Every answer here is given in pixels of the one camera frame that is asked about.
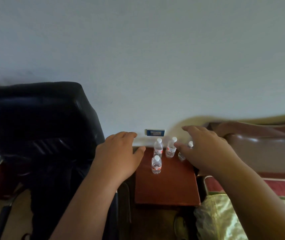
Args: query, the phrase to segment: wooden furniture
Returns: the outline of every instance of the wooden furniture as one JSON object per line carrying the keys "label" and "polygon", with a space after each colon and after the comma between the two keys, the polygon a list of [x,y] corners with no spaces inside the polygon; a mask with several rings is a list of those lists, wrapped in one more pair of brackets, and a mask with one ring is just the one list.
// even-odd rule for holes
{"label": "wooden furniture", "polygon": [[153,148],[147,148],[136,171],[135,203],[163,206],[199,206],[200,198],[193,166],[163,152],[161,173],[153,174]]}

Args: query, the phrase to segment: black leather chair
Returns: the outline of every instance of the black leather chair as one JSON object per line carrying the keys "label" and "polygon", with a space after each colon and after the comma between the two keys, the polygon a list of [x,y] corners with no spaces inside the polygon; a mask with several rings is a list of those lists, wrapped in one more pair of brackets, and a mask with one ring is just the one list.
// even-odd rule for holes
{"label": "black leather chair", "polygon": [[[0,87],[0,156],[31,191],[31,239],[50,237],[104,140],[80,84]],[[0,216],[0,236],[9,212]],[[117,238],[115,195],[103,239]]]}

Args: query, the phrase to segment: plastic water bottle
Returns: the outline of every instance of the plastic water bottle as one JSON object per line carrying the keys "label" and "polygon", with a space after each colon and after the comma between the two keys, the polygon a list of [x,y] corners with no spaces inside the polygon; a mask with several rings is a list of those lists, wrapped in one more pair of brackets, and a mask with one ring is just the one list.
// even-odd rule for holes
{"label": "plastic water bottle", "polygon": [[156,155],[151,160],[151,170],[154,174],[158,174],[161,172],[161,158]]}
{"label": "plastic water bottle", "polygon": [[154,143],[154,156],[162,157],[162,151],[164,149],[164,145],[161,143],[161,138],[158,138]]}
{"label": "plastic water bottle", "polygon": [[[194,146],[194,143],[193,143],[192,141],[189,141],[188,147],[189,147],[190,149],[192,149],[193,146]],[[186,159],[186,158],[181,154],[181,152],[178,153],[178,157],[179,157],[180,161],[183,161],[183,160]]]}
{"label": "plastic water bottle", "polygon": [[173,145],[177,141],[177,137],[172,137],[170,141],[168,141],[168,146],[166,148],[166,157],[172,158],[175,155],[176,147]]}

